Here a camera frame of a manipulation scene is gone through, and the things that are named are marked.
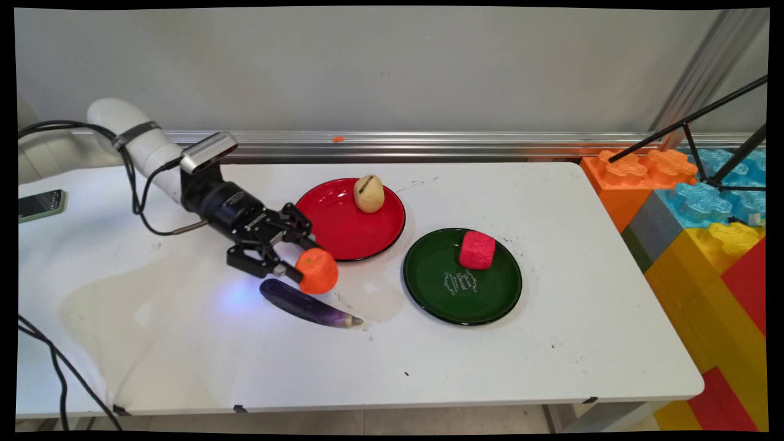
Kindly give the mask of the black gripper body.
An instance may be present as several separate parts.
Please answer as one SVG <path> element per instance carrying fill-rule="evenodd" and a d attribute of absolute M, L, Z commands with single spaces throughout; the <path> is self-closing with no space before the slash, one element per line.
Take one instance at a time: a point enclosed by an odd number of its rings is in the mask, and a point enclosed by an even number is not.
<path fill-rule="evenodd" d="M 283 242 L 279 209 L 269 208 L 237 184 L 226 181 L 218 165 L 180 172 L 181 203 L 233 243 L 274 247 Z"/>

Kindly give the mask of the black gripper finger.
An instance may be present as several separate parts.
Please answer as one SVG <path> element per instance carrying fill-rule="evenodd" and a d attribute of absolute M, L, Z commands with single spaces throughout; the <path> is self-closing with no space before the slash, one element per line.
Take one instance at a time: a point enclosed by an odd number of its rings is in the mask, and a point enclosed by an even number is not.
<path fill-rule="evenodd" d="M 287 203 L 278 212 L 283 224 L 283 242 L 296 244 L 302 249 L 322 248 L 312 234 L 312 223 L 292 203 Z"/>
<path fill-rule="evenodd" d="M 227 249 L 227 265 L 244 273 L 264 279 L 270 274 L 300 283 L 304 274 L 282 260 L 271 247 L 238 243 Z"/>

